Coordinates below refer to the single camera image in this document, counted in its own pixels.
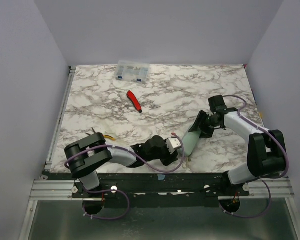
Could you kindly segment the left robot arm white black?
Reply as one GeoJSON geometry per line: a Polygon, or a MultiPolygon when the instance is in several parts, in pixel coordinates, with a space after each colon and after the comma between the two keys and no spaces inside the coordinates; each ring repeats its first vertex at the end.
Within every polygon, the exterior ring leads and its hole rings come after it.
{"type": "Polygon", "coordinates": [[[145,143],[123,147],[108,143],[104,135],[95,132],[64,148],[64,166],[70,170],[73,179],[81,182],[85,190],[92,191],[100,187],[97,169],[106,163],[132,169],[147,165],[155,171],[171,173],[172,170],[158,169],[149,162],[160,160],[164,166],[168,166],[177,160],[179,151],[182,150],[182,143],[175,135],[167,139],[155,135],[145,143]]]}

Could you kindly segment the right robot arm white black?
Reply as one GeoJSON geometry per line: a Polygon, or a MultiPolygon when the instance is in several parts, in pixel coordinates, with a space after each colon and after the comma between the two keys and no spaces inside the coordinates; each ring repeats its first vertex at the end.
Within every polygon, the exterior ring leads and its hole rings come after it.
{"type": "Polygon", "coordinates": [[[243,116],[240,109],[227,107],[223,95],[208,99],[211,113],[201,110],[182,138],[185,155],[190,156],[200,139],[211,138],[217,128],[231,129],[247,143],[247,160],[226,171],[224,188],[253,182],[259,178],[279,179],[289,170],[284,135],[280,130],[263,128],[243,116]]]}

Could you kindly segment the mint green umbrella case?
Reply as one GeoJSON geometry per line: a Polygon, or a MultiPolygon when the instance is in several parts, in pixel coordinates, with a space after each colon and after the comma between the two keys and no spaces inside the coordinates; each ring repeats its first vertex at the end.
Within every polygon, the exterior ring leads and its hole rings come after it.
{"type": "Polygon", "coordinates": [[[201,133],[201,130],[190,132],[190,130],[188,129],[182,137],[182,143],[186,157],[189,157],[193,153],[196,145],[200,140],[201,133]]]}

